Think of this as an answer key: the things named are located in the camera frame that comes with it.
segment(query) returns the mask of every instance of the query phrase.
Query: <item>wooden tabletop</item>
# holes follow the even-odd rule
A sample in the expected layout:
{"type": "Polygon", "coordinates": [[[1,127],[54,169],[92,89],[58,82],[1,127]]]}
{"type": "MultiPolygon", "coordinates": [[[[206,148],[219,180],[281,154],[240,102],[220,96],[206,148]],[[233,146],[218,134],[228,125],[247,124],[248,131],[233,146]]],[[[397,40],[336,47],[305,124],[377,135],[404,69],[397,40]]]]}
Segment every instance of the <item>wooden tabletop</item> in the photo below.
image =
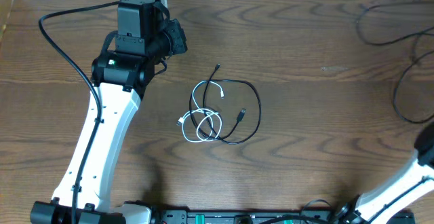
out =
{"type": "MultiPolygon", "coordinates": [[[[0,49],[0,223],[28,223],[48,202],[71,160],[90,94],[80,76],[39,32],[42,15],[117,0],[15,0],[0,49]]],[[[299,209],[322,198],[334,206],[369,191],[411,157],[424,125],[401,121],[392,89],[409,65],[411,41],[363,44],[355,18],[379,3],[427,0],[168,0],[189,50],[169,61],[146,90],[119,156],[112,205],[126,200],[190,209],[299,209]],[[248,142],[188,143],[176,122],[194,85],[220,63],[216,79],[252,82],[262,101],[259,131],[248,142]]],[[[386,41],[430,26],[432,6],[373,14],[366,35],[386,41]]],[[[115,7],[50,19],[48,33],[90,75],[115,7]]],[[[423,38],[422,50],[434,41],[423,38]]],[[[432,111],[434,62],[411,72],[399,95],[408,117],[432,111]]],[[[224,131],[241,108],[233,138],[257,120],[243,85],[210,89],[224,131]]],[[[410,206],[430,223],[434,195],[410,206]]]]}

